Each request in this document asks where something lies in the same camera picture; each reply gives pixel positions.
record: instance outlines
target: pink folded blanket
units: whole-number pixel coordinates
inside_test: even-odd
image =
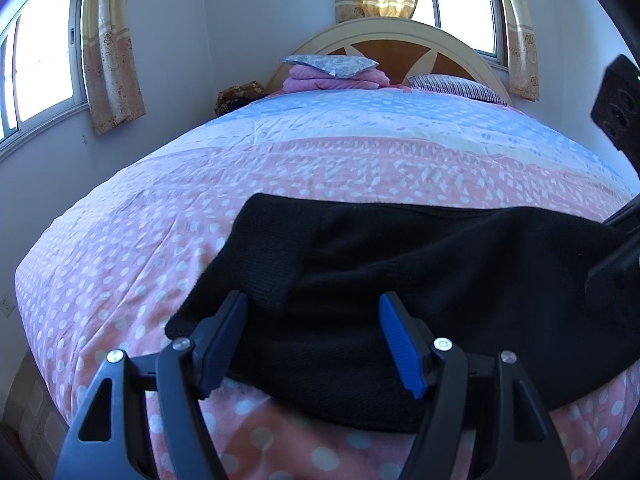
[[[354,88],[377,90],[380,85],[371,81],[356,81],[353,79],[293,79],[291,77],[287,77],[282,85],[282,90],[287,94],[307,92],[309,90],[348,90]]]
[[[292,79],[337,79],[320,70],[316,70],[313,67],[305,65],[294,65],[289,70],[289,77]],[[389,86],[389,78],[382,70],[376,68],[369,68],[364,72],[360,72],[348,80],[351,81],[371,81],[372,83],[378,83],[380,88],[386,88]]]

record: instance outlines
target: electrical outlet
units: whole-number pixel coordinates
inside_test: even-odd
[[[2,313],[5,316],[9,317],[14,311],[14,308],[15,304],[13,301],[8,300],[7,298],[4,298],[4,300],[0,301],[0,310],[2,310]]]

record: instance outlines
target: bedroom wall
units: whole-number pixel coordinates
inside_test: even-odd
[[[203,0],[127,0],[147,115],[101,137],[87,111],[0,161],[0,301],[54,218],[121,168],[213,117]],[[0,314],[0,413],[27,345],[17,310]]]
[[[528,0],[536,31],[541,99],[514,104],[596,153],[629,187],[640,181],[626,157],[591,121],[606,67],[631,52],[597,0]]]
[[[205,0],[216,89],[267,84],[282,56],[331,25],[334,0]]]

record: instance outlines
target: headboard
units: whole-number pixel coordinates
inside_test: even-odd
[[[391,84],[408,76],[449,74],[492,88],[508,104],[511,97],[494,70],[471,47],[443,30],[401,18],[362,18],[339,23],[300,46],[294,54],[366,56],[380,63]],[[268,85],[282,88],[290,66],[283,64]]]

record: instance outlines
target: metal screw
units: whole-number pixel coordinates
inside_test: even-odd
[[[124,358],[124,352],[119,348],[116,348],[115,350],[111,350],[111,352],[107,354],[107,361],[110,363],[119,363],[120,361],[122,361],[123,358]]]
[[[443,352],[447,352],[453,348],[453,343],[446,337],[439,337],[433,342],[433,345]]]
[[[171,346],[174,350],[186,350],[191,346],[191,339],[188,337],[179,337],[171,343]]]
[[[503,363],[507,363],[508,365],[513,365],[518,360],[518,356],[514,354],[511,350],[505,350],[500,354],[500,359],[502,359]]]

